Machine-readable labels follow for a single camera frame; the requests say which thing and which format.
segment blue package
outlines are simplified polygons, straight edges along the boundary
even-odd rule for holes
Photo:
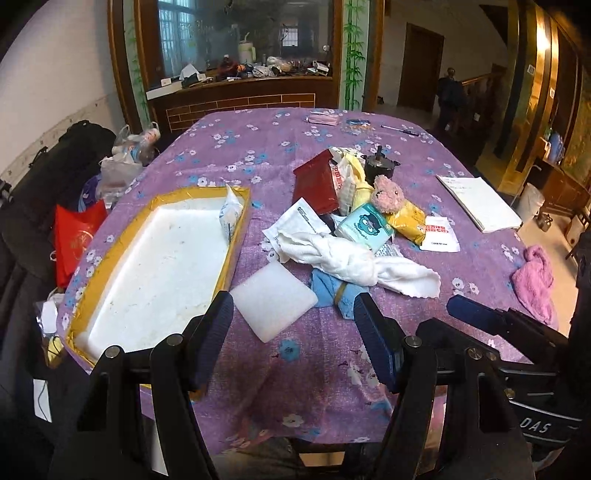
[[[367,245],[377,252],[394,233],[384,216],[371,203],[358,207],[341,222],[335,235]]]

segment cartoon character print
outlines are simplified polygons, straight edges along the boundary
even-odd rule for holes
[[[376,236],[379,234],[380,222],[373,213],[359,217],[357,226],[368,235]]]

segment plastic bag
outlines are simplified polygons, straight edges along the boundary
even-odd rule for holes
[[[56,207],[54,227],[56,247],[56,283],[66,288],[78,262],[95,233],[107,218],[105,202],[97,202],[82,213]]]
[[[226,202],[223,204],[222,210],[220,210],[220,224],[222,225],[222,230],[229,245],[234,236],[234,231],[236,230],[236,225],[238,224],[244,205],[242,205],[228,185],[226,185],[226,188],[228,189],[228,194],[226,195]]]

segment pen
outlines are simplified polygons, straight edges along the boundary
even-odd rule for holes
[[[421,135],[416,133],[416,132],[412,132],[410,130],[404,130],[402,128],[394,128],[394,127],[389,127],[388,125],[381,125],[382,128],[389,128],[390,130],[396,130],[397,132],[402,132],[403,134],[407,134],[407,135],[412,135],[413,137],[420,137]]]

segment brick pattern panel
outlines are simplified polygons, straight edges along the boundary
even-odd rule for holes
[[[245,108],[316,107],[315,93],[291,93],[289,95],[263,95],[232,98],[217,102],[195,103],[166,110],[171,131],[184,131],[197,120],[214,112],[244,110]]]

